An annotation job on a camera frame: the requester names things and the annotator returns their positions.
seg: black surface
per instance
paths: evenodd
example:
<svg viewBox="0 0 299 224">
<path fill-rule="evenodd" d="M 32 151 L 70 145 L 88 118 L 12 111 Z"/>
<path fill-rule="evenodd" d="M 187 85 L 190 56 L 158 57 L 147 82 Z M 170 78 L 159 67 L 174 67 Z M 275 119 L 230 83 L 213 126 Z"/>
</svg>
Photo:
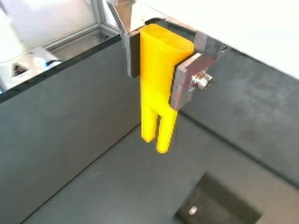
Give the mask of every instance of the black surface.
<svg viewBox="0 0 299 224">
<path fill-rule="evenodd" d="M 0 223 L 19 224 L 139 124 L 118 40 L 0 104 Z"/>
<path fill-rule="evenodd" d="M 255 224 L 262 214 L 209 173 L 205 173 L 177 216 L 186 224 Z"/>
</svg>

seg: metal bracket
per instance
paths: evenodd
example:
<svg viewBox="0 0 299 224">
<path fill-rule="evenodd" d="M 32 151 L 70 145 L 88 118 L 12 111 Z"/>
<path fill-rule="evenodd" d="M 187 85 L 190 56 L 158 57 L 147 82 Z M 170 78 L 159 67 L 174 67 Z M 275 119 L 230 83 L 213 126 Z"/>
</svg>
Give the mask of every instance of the metal bracket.
<svg viewBox="0 0 299 224">
<path fill-rule="evenodd" d="M 127 75 L 135 78 L 140 75 L 140 33 L 131 30 L 132 7 L 135 0 L 107 0 L 126 48 Z"/>
<path fill-rule="evenodd" d="M 135 0 L 107 0 L 120 30 L 123 46 L 126 48 L 127 74 L 131 78 L 140 75 L 140 33 L 131 30 L 132 7 Z M 195 54 L 175 68 L 173 78 L 171 107 L 179 110 L 193 99 L 195 88 L 206 90 L 213 77 L 206 73 L 210 66 L 230 50 L 215 38 L 202 32 L 197 32 Z"/>
<path fill-rule="evenodd" d="M 195 88 L 205 91 L 211 85 L 213 77 L 206 73 L 210 66 L 230 50 L 230 47 L 202 32 L 197 32 L 197 53 L 175 69 L 173 78 L 171 107 L 179 110 L 193 99 Z"/>
</svg>

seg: yellow plastic part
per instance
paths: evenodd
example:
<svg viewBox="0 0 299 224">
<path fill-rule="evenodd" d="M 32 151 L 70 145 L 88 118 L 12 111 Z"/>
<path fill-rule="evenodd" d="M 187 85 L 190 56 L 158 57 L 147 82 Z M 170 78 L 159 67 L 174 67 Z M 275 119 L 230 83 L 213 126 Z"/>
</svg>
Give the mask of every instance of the yellow plastic part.
<svg viewBox="0 0 299 224">
<path fill-rule="evenodd" d="M 140 29 L 142 138 L 155 139 L 156 119 L 162 117 L 156 150 L 170 148 L 178 116 L 170 106 L 174 67 L 194 51 L 190 40 L 158 24 Z"/>
</svg>

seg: yellow fork-shaped piece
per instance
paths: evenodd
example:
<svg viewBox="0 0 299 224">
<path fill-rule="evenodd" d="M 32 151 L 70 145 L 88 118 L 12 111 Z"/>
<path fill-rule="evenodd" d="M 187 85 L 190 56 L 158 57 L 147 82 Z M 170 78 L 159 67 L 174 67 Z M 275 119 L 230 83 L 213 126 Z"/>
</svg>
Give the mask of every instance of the yellow fork-shaped piece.
<svg viewBox="0 0 299 224">
<path fill-rule="evenodd" d="M 175 65 L 194 51 L 190 40 L 150 24 L 140 30 L 140 82 L 142 82 L 142 137 L 150 143 L 155 138 L 156 118 L 162 117 L 156 150 L 170 148 L 178 116 L 170 106 Z"/>
</svg>

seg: white component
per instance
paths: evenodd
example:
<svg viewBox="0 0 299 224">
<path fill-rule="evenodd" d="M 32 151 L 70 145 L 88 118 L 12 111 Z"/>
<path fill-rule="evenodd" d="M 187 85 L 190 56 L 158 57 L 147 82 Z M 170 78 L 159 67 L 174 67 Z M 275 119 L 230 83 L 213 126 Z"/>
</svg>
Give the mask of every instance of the white component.
<svg viewBox="0 0 299 224">
<path fill-rule="evenodd" d="M 59 61 L 55 61 L 50 66 L 46 66 L 46 62 L 51 60 L 59 59 L 42 47 L 36 47 L 31 50 L 31 53 L 24 54 L 19 59 L 3 63 L 0 65 L 0 86 L 3 90 L 6 91 L 10 88 L 14 88 L 28 81 L 34 76 L 60 64 Z M 15 76 L 15 64 L 27 69 L 27 72 L 18 76 Z"/>
<path fill-rule="evenodd" d="M 136 0 L 299 79 L 297 0 Z"/>
<path fill-rule="evenodd" d="M 24 53 L 24 46 L 11 24 L 11 20 L 0 9 L 0 69 L 2 63 L 16 59 Z"/>
</svg>

